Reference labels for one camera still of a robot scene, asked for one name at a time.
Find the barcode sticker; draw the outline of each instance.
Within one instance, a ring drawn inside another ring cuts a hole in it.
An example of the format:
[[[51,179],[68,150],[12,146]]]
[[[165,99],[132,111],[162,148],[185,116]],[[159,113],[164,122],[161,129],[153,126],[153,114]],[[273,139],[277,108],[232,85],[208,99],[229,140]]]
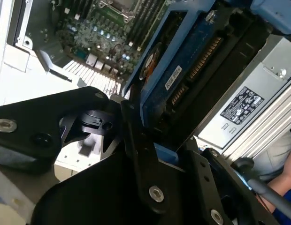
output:
[[[174,81],[176,80],[176,78],[179,76],[179,74],[181,73],[182,68],[181,66],[177,66],[177,68],[174,70],[172,76],[170,76],[170,78],[168,79],[168,81],[165,84],[165,88],[166,90],[169,90],[170,87],[172,86],[172,84],[174,83]]]

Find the ram slot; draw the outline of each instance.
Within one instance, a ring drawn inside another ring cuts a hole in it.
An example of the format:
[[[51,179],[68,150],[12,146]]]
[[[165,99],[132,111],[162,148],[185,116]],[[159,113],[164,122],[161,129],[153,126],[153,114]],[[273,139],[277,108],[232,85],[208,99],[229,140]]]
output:
[[[81,0],[73,0],[71,4],[70,11],[74,15],[77,12]]]
[[[78,5],[77,11],[76,11],[76,15],[75,15],[76,20],[79,20],[81,18],[85,2],[86,2],[86,0],[80,0],[80,3]]]
[[[133,43],[136,47],[139,46],[139,44],[142,42],[143,38],[147,34],[147,31],[150,29],[152,22],[156,18],[159,9],[162,7],[163,1],[161,0],[155,0],[152,4],[151,8],[149,9],[149,12],[147,13],[144,23],[142,25],[142,29],[140,29],[133,39]]]
[[[87,18],[87,15],[88,15],[89,10],[91,8],[92,2],[93,2],[92,0],[87,0],[86,1],[85,5],[84,5],[82,16],[81,16],[82,19],[86,19]]]
[[[209,59],[213,56],[217,48],[223,42],[222,37],[215,37],[209,47],[204,51],[204,53],[200,56],[199,60],[196,62],[195,66],[191,70],[187,80],[189,82],[194,82],[196,78],[199,76]]]
[[[133,27],[131,28],[127,37],[128,42],[130,42],[136,36],[136,33],[140,30],[140,25],[143,23],[144,17],[146,16],[146,13],[148,12],[148,9],[152,5],[153,1],[154,0],[146,1],[143,10],[140,12],[140,16],[134,20]]]

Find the person's arm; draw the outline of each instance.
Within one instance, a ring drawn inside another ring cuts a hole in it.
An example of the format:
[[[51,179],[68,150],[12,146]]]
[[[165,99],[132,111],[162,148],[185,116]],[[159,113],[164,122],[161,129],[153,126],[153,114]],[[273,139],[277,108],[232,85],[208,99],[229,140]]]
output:
[[[284,170],[282,174],[269,182],[268,186],[281,196],[285,195],[289,190],[291,190],[291,153],[284,164]],[[275,206],[273,206],[264,198],[262,198],[262,200],[264,201],[267,208],[271,212],[274,212]]]

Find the silver metal frame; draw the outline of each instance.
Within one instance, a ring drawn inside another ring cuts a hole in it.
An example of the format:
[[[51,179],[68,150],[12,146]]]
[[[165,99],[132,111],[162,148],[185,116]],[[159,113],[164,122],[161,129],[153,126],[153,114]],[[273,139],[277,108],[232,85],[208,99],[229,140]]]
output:
[[[17,45],[23,45],[25,42],[25,33],[28,27],[33,0],[26,0],[25,3],[26,3],[26,7],[24,10],[22,26],[20,28],[19,36],[17,37]]]
[[[13,6],[14,6],[13,0],[0,0],[0,76],[5,48],[7,44],[7,37],[12,17]],[[0,105],[2,105],[2,103],[3,97],[0,96]]]
[[[291,85],[223,153],[230,161],[256,157],[291,128]]]

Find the cable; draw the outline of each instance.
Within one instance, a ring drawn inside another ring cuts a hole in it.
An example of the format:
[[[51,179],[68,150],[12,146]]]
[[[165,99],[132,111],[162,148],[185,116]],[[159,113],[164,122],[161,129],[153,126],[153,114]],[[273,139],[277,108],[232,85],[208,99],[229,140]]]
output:
[[[263,199],[261,198],[261,196],[260,196],[259,194],[257,194],[257,196],[258,196],[258,198],[259,198],[261,204],[266,208],[266,210],[267,210],[270,214],[272,214],[271,211],[269,210],[269,208],[267,207],[267,205],[265,204],[265,202],[263,201]]]

